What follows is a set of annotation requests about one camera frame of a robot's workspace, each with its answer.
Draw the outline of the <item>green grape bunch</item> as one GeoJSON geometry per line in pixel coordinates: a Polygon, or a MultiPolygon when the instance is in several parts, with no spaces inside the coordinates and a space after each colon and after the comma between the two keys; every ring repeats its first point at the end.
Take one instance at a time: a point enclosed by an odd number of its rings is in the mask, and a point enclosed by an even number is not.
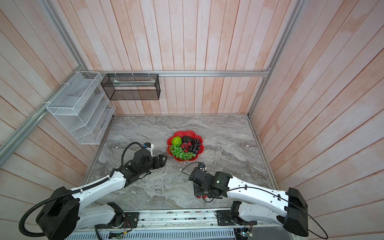
{"type": "Polygon", "coordinates": [[[169,147],[169,153],[181,161],[189,161],[197,156],[197,154],[190,152],[188,149],[183,149],[182,147],[175,145],[169,147]]]}

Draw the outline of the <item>green bumpy round fruit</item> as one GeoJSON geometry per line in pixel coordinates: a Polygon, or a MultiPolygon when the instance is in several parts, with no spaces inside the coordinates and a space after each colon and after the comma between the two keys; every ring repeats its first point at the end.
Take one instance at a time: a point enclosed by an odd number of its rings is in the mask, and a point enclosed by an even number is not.
{"type": "Polygon", "coordinates": [[[183,143],[183,140],[182,140],[181,137],[176,136],[176,137],[172,138],[171,143],[172,143],[173,146],[179,147],[183,143]]]}

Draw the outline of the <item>red cherry pair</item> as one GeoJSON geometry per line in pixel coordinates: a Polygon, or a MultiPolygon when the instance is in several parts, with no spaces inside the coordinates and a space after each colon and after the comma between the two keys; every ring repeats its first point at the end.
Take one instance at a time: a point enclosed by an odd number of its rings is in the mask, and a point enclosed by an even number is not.
{"type": "Polygon", "coordinates": [[[191,142],[188,142],[188,143],[182,143],[181,144],[181,148],[184,152],[189,152],[190,151],[190,148],[192,147],[192,143],[191,142]]]}

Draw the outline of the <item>black grape bunch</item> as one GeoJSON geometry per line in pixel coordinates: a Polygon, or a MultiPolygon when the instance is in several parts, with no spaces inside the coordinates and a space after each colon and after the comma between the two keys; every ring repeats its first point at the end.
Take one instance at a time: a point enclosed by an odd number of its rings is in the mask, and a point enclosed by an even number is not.
{"type": "Polygon", "coordinates": [[[200,149],[201,149],[200,139],[196,138],[196,139],[193,139],[191,142],[189,142],[189,152],[192,152],[193,154],[197,155],[200,149]]]}

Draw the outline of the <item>dark avocado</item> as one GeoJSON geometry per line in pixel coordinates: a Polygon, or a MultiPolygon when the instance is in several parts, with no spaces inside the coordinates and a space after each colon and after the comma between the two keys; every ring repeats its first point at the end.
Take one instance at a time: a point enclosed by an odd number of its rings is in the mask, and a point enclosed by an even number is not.
{"type": "Polygon", "coordinates": [[[183,143],[192,143],[194,141],[194,138],[189,137],[189,136],[183,136],[182,137],[182,142],[183,143]]]}

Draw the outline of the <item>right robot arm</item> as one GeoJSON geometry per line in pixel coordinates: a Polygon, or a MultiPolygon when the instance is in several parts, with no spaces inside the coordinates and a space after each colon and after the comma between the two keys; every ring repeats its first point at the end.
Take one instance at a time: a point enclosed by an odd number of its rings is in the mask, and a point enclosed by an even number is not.
{"type": "Polygon", "coordinates": [[[267,222],[280,225],[291,234],[309,236],[308,204],[297,189],[267,189],[227,173],[211,175],[198,167],[189,174],[189,181],[194,184],[196,197],[234,199],[229,210],[215,212],[220,226],[249,226],[267,222]]]}

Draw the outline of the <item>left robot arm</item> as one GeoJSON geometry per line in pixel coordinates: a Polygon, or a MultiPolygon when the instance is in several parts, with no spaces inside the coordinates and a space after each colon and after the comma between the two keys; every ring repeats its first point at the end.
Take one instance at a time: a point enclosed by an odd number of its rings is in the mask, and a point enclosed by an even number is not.
{"type": "Polygon", "coordinates": [[[125,225],[125,214],[118,204],[109,202],[95,208],[89,208],[89,205],[143,179],[153,170],[163,168],[167,159],[164,155],[153,156],[152,149],[139,149],[132,160],[121,162],[119,168],[98,181],[71,190],[57,189],[43,204],[36,218],[43,236],[50,240],[64,240],[72,232],[91,226],[119,228],[125,225]]]}

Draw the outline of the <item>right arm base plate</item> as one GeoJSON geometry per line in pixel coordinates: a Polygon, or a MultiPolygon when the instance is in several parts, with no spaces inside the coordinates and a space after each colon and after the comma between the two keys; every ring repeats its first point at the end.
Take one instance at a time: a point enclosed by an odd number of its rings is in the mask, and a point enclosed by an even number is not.
{"type": "Polygon", "coordinates": [[[215,216],[219,226],[253,226],[258,224],[257,221],[246,222],[239,216],[232,214],[230,210],[217,210],[215,211],[215,216]]]}

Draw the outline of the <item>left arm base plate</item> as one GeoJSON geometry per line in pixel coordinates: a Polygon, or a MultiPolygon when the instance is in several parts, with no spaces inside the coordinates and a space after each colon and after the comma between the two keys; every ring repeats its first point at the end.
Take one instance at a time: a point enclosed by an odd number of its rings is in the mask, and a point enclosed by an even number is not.
{"type": "Polygon", "coordinates": [[[138,226],[139,212],[124,212],[113,217],[109,224],[98,225],[100,229],[135,229],[138,226]]]}

